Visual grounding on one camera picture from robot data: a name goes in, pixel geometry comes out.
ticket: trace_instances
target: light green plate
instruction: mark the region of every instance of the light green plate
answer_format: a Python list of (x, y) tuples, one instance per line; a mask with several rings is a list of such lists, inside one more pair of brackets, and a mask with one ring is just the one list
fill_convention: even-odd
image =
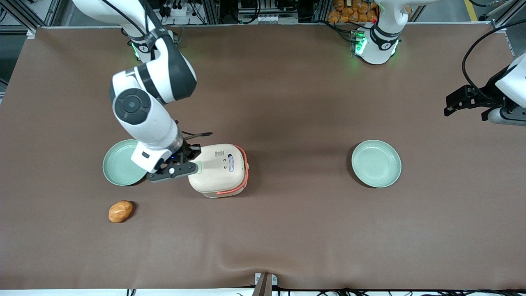
[(352, 152), (352, 169), (365, 184), (383, 188), (393, 185), (402, 172), (402, 161), (391, 145), (368, 140)]
[(137, 140), (124, 140), (108, 150), (102, 162), (102, 172), (108, 181), (118, 186), (128, 186), (146, 175), (146, 170), (132, 161), (135, 146)]

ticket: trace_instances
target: label sticker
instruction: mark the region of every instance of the label sticker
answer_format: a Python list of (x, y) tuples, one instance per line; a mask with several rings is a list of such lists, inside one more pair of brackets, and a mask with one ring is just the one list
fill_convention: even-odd
[(232, 156), (232, 154), (228, 155), (228, 163), (230, 164), (228, 171), (231, 173), (234, 171), (234, 157)]

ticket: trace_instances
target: power strip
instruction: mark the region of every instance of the power strip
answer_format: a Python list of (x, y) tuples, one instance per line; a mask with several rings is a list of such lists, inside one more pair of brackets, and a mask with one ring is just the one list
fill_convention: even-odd
[(188, 13), (188, 6), (183, 6), (181, 9), (172, 8), (170, 16), (186, 16)]
[(277, 25), (279, 16), (275, 14), (260, 14), (258, 16), (258, 24), (262, 25)]

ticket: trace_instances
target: white robotic arm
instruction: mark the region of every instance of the white robotic arm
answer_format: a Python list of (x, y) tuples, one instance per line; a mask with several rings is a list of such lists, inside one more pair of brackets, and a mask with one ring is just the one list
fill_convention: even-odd
[(461, 109), (488, 107), (482, 120), (492, 123), (526, 126), (526, 53), (491, 77), (476, 90), (465, 85), (446, 97), (444, 115)]
[(409, 19), (407, 5), (427, 5), (438, 0), (375, 0), (380, 7), (376, 23), (360, 28), (365, 39), (356, 55), (373, 65), (380, 65), (395, 53), (398, 38)]
[[(151, 60), (113, 76), (110, 99), (119, 123), (139, 143), (131, 159), (148, 171), (151, 181), (192, 174), (197, 166), (181, 166), (196, 157), (199, 145), (188, 145), (176, 122), (163, 105), (189, 97), (195, 89), (195, 72), (163, 28), (146, 0), (73, 0), (86, 15), (121, 25)], [(169, 159), (179, 165), (177, 173), (165, 174), (160, 167)]]

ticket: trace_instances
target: cable clip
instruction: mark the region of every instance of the cable clip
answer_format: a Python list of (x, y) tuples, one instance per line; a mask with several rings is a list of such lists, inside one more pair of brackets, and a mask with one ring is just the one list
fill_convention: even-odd
[(154, 47), (155, 42), (158, 39), (162, 38), (163, 36), (170, 36), (170, 34), (168, 33), (168, 30), (166, 30), (165, 28), (160, 28), (160, 29), (156, 28), (148, 32), (146, 36), (144, 37), (144, 40), (146, 41), (146, 46), (148, 46), (148, 49), (151, 50)]

